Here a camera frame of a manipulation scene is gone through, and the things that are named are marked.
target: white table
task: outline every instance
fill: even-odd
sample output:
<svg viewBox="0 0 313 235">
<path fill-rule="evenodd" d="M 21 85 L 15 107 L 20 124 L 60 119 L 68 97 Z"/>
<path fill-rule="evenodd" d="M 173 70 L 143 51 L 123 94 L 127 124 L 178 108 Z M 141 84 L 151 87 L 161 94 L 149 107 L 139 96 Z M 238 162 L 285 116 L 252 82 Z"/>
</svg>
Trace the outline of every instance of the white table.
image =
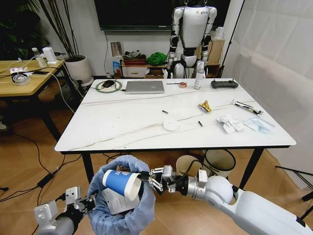
<svg viewBox="0 0 313 235">
<path fill-rule="evenodd" d="M 125 89 L 130 80 L 118 81 Z M 92 87 L 102 81 L 95 80 Z M 55 150 L 63 154 L 82 154 L 86 173 L 91 181 L 93 171 L 90 153 L 252 148 L 255 150 L 240 185 L 243 188 L 265 148 L 286 148 L 296 144 L 241 86 L 235 89 L 213 89 L 210 85 L 212 80 L 205 79 L 201 89 L 195 90 L 194 79 L 161 81 L 164 84 L 164 94 L 125 94 L 124 91 L 104 94 L 90 89 Z M 167 85 L 181 81 L 187 82 L 187 88 Z M 217 118 L 232 115 L 239 121 L 245 121 L 256 117 L 255 114 L 231 104 L 233 99 L 263 110 L 262 118 L 275 125 L 272 132 L 262 134 L 245 126 L 241 132 L 226 134 Z M 208 100 L 212 109 L 210 113 L 204 113 L 198 107 L 205 100 Z M 167 118 L 177 120 L 179 129 L 174 132 L 166 130 L 163 122 Z"/>
</svg>

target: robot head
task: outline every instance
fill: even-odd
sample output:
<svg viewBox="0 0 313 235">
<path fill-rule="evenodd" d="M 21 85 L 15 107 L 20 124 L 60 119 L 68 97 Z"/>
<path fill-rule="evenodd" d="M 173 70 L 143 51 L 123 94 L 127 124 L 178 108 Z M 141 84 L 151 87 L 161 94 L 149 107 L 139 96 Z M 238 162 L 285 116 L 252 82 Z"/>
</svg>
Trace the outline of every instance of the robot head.
<svg viewBox="0 0 313 235">
<path fill-rule="evenodd" d="M 204 7 L 204 0 L 189 0 L 187 3 L 189 7 Z"/>
</svg>

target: television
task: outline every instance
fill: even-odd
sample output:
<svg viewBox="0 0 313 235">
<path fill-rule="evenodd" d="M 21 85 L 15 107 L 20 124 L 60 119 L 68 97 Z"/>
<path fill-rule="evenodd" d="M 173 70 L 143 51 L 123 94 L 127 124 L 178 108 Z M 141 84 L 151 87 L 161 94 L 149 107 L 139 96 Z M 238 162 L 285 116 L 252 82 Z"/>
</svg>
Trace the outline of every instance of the television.
<svg viewBox="0 0 313 235">
<path fill-rule="evenodd" d="M 184 0 L 94 0 L 101 30 L 171 31 L 173 9 Z M 217 9 L 213 28 L 223 26 L 230 0 L 207 0 Z"/>
</svg>

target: remote controller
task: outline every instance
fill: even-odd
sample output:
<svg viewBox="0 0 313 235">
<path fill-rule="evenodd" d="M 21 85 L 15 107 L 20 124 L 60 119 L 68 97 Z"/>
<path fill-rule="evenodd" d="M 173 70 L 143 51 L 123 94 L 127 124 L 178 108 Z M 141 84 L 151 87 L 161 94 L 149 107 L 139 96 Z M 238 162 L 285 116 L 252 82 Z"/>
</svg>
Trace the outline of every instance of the remote controller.
<svg viewBox="0 0 313 235">
<path fill-rule="evenodd" d="M 229 81 L 212 81 L 211 86 L 213 88 L 224 88 L 224 87 L 231 87 L 231 88 L 236 88 L 238 87 L 238 83 L 234 82 L 233 80 Z"/>
</svg>

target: white paper plate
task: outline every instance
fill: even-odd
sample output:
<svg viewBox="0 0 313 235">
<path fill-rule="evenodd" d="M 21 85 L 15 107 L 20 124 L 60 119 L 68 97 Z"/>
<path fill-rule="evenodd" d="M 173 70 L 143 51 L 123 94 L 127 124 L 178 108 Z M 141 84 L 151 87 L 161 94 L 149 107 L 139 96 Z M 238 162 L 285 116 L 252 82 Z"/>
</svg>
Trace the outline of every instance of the white paper plate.
<svg viewBox="0 0 313 235">
<path fill-rule="evenodd" d="M 168 131 L 176 131 L 179 128 L 179 122 L 173 119 L 166 119 L 163 126 Z"/>
</svg>

